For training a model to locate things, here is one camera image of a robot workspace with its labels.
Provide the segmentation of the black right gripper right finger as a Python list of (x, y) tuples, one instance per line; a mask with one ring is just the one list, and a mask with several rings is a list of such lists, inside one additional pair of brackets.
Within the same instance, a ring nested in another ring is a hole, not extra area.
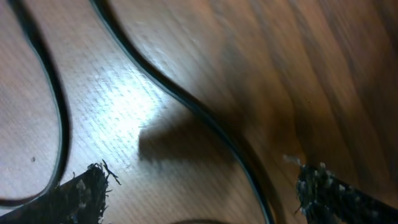
[(302, 165), (296, 184), (308, 223), (397, 223), (397, 209), (337, 179), (323, 166)]

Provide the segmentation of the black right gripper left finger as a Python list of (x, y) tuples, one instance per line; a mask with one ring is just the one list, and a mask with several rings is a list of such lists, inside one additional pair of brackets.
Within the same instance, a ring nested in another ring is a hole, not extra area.
[(87, 171), (27, 205), (1, 216), (1, 224), (99, 224), (107, 209), (108, 179), (118, 176), (107, 163)]

